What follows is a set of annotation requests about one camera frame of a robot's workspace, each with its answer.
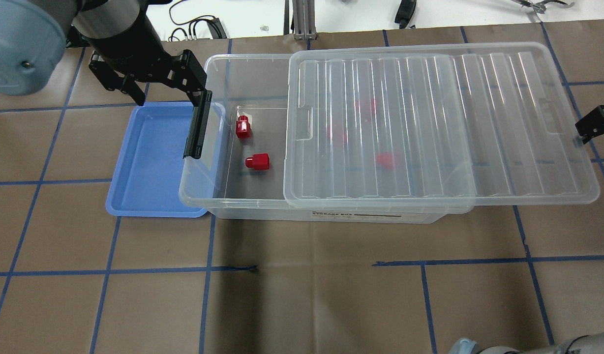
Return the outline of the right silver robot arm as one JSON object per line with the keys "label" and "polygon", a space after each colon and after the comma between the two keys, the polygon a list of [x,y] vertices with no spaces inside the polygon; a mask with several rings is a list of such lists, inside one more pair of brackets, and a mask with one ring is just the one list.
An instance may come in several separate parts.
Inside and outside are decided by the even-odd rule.
{"label": "right silver robot arm", "polygon": [[[604,105],[595,107],[577,122],[576,128],[581,133],[583,143],[587,144],[594,137],[604,135]],[[498,346],[482,346],[471,338],[460,338],[451,347],[450,354],[604,354],[604,331],[585,334],[567,340],[556,341],[548,346],[531,345],[528,350],[508,343]]]}

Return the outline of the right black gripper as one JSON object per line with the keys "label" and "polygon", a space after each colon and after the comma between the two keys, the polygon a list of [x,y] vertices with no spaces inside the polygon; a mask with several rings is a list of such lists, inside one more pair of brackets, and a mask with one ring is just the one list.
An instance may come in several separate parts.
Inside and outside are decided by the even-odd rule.
{"label": "right black gripper", "polygon": [[589,143],[595,137],[604,135],[604,105],[595,107],[577,121],[575,127],[583,144]]}

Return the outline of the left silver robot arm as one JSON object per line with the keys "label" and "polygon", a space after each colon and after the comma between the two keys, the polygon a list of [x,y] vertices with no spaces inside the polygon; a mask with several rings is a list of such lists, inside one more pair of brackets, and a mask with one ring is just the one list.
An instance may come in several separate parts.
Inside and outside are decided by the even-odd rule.
{"label": "left silver robot arm", "polygon": [[184,157],[199,159],[212,92],[190,50],[173,56],[147,17],[151,0],[0,0],[0,93],[30,95],[46,87],[63,58],[69,34],[93,48],[89,69],[106,90],[139,106],[139,83],[160,83],[187,94],[193,115]]}

